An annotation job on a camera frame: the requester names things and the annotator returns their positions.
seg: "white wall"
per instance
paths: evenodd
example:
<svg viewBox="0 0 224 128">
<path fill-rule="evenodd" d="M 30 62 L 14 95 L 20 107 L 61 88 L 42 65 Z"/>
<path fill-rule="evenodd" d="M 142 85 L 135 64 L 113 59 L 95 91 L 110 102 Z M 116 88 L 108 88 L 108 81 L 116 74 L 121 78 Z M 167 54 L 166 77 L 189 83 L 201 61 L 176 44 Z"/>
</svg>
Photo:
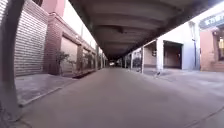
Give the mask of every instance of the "white wall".
<svg viewBox="0 0 224 128">
<path fill-rule="evenodd" d="M 181 26 L 159 37 L 160 40 L 183 44 L 182 47 L 182 69 L 193 70 L 200 67 L 200 41 L 196 40 L 196 66 L 195 66 L 195 44 L 192 40 L 191 28 L 186 22 Z"/>
<path fill-rule="evenodd" d="M 87 27 L 82 22 L 81 18 L 78 16 L 77 12 L 72 7 L 71 3 L 65 1 L 65 10 L 62 19 L 82 38 L 90 45 L 92 48 L 96 48 L 96 41 L 90 34 Z"/>
</svg>

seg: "concrete ceiling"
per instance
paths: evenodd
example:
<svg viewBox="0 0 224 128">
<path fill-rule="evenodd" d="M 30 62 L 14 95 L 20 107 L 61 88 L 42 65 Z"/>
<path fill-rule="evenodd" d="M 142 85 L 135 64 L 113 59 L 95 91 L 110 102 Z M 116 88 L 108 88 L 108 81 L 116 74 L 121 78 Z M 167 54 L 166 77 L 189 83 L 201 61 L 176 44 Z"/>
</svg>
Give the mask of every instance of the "concrete ceiling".
<svg viewBox="0 0 224 128">
<path fill-rule="evenodd" d="M 118 59 L 221 0 L 70 0 L 108 59 Z"/>
</svg>

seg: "blue sign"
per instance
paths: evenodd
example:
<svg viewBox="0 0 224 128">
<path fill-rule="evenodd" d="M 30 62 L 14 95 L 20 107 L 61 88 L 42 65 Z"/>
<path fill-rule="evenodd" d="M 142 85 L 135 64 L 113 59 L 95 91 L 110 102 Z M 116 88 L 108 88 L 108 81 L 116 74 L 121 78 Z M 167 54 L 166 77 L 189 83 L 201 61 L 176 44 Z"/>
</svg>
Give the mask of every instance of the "blue sign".
<svg viewBox="0 0 224 128">
<path fill-rule="evenodd" d="M 199 23 L 201 29 L 207 29 L 224 24 L 224 12 L 209 16 Z"/>
</svg>

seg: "building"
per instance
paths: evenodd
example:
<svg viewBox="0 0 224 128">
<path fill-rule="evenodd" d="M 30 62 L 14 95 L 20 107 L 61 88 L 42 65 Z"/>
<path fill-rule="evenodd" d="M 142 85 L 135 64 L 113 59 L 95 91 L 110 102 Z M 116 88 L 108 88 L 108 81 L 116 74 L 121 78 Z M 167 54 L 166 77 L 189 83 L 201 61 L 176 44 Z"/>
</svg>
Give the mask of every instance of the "building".
<svg viewBox="0 0 224 128">
<path fill-rule="evenodd" d="M 186 22 L 144 47 L 144 68 L 200 69 L 200 41 L 194 22 Z"/>
<path fill-rule="evenodd" d="M 224 12 L 201 20 L 201 70 L 224 72 Z"/>
<path fill-rule="evenodd" d="M 7 0 L 0 1 L 0 22 L 6 4 Z M 73 12 L 66 12 L 64 16 L 68 11 L 65 6 L 69 4 L 68 0 L 26 0 L 16 36 L 16 76 L 58 75 L 60 69 L 63 70 L 62 75 L 68 76 L 95 69 L 96 43 L 92 45 L 85 38 L 86 33 L 91 36 L 85 26 L 81 25 L 83 27 L 77 30 L 74 26 L 80 25 L 76 25 L 74 19 L 71 19 L 73 23 L 66 19 L 76 13 L 72 8 Z M 57 58 L 61 52 L 69 57 L 59 63 Z"/>
</svg>

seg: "window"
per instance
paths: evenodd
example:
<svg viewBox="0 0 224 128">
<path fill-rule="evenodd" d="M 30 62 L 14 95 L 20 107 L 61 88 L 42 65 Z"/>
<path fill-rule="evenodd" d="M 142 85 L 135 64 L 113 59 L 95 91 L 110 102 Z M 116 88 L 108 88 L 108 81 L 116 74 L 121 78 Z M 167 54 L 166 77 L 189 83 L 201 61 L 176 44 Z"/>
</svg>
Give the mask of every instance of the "window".
<svg viewBox="0 0 224 128">
<path fill-rule="evenodd" d="M 43 0 L 33 0 L 33 1 L 39 6 L 41 6 L 43 2 Z"/>
<path fill-rule="evenodd" d="M 224 29 L 220 29 L 219 32 L 215 32 L 214 36 L 217 40 L 219 60 L 224 60 Z"/>
</svg>

